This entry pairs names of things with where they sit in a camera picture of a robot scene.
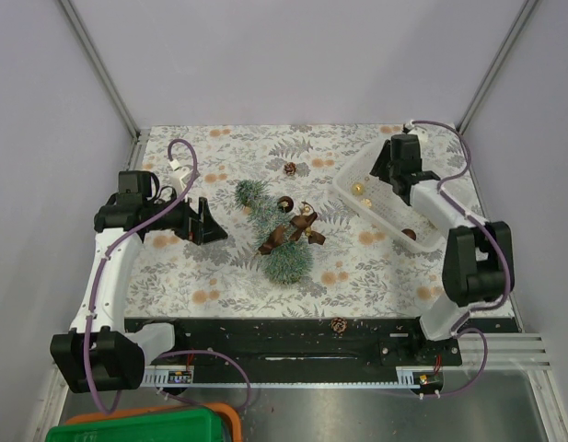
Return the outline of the white plastic basket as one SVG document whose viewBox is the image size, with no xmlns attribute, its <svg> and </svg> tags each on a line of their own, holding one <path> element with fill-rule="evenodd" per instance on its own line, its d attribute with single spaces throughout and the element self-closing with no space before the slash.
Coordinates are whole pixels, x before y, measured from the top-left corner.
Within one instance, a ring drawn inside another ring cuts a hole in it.
<svg viewBox="0 0 568 442">
<path fill-rule="evenodd" d="M 379 139 L 365 145 L 341 167 L 332 181 L 332 187 L 342 201 L 364 220 L 378 227 L 382 232 L 397 240 L 413 253 L 430 253 L 444 247 L 441 232 L 423 215 L 419 215 L 395 195 L 391 186 L 369 175 L 384 140 Z M 352 194 L 352 186 L 361 182 L 365 193 Z M 415 241 L 401 233 L 410 228 L 417 234 Z"/>
</svg>

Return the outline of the dark red glossy bauble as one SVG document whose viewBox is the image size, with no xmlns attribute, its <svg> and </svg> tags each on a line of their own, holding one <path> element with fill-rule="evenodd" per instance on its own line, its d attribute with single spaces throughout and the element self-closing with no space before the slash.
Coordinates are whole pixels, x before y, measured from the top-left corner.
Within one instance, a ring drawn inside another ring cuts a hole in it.
<svg viewBox="0 0 568 442">
<path fill-rule="evenodd" d="M 289 196 L 283 196 L 278 199 L 277 206 L 283 213 L 290 213 L 295 206 L 294 200 Z"/>
</svg>

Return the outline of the small frosted christmas tree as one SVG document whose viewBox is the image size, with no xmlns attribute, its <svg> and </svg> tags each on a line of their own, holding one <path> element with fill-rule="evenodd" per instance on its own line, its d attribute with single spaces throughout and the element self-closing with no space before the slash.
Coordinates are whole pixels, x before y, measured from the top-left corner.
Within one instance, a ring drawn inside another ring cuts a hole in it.
<svg viewBox="0 0 568 442">
<path fill-rule="evenodd" d="M 294 200 L 270 194 L 266 181 L 241 180 L 235 188 L 237 206 L 249 209 L 260 268 L 273 284 L 292 285 L 308 277 L 313 256 L 304 239 L 294 239 Z"/>
</svg>

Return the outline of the brown ribbon gold berry garland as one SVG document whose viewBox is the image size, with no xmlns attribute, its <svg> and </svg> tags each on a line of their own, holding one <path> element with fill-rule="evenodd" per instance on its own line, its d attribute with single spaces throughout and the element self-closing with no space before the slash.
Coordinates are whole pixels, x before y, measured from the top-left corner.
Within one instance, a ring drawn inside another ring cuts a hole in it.
<svg viewBox="0 0 568 442">
<path fill-rule="evenodd" d="M 303 202 L 300 214 L 294 215 L 287 224 L 276 227 L 258 247 L 259 254 L 269 255 L 284 244 L 298 242 L 302 237 L 307 238 L 308 244 L 323 245 L 326 237 L 312 227 L 318 217 L 314 207 Z"/>
</svg>

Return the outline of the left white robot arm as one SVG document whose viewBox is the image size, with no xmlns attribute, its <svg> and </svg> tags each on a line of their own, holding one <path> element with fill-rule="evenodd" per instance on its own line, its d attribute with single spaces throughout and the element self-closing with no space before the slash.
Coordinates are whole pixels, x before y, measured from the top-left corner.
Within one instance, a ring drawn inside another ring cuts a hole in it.
<svg viewBox="0 0 568 442">
<path fill-rule="evenodd" d="M 203 245 L 227 237 L 201 197 L 191 205 L 186 193 L 158 202 L 157 176 L 146 171 L 122 171 L 118 190 L 94 216 L 95 255 L 87 289 L 66 333 L 55 334 L 50 353 L 73 393 L 135 390 L 145 367 L 161 356 L 170 364 L 189 352 L 186 338 L 167 322 L 127 332 L 124 309 L 133 265 L 145 236 L 170 230 L 182 240 Z"/>
</svg>

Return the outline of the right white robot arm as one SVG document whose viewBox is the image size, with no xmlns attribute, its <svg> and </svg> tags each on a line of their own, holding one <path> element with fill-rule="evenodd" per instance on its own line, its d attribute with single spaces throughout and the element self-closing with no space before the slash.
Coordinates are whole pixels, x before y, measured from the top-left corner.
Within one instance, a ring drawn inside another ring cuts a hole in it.
<svg viewBox="0 0 568 442">
<path fill-rule="evenodd" d="M 503 221 L 476 217 L 443 189 L 445 181 L 423 168 L 415 134 L 388 139 L 369 175 L 390 185 L 446 239 L 445 293 L 408 331 L 406 350 L 418 364 L 431 363 L 471 314 L 500 308 L 514 288 L 512 233 Z"/>
</svg>

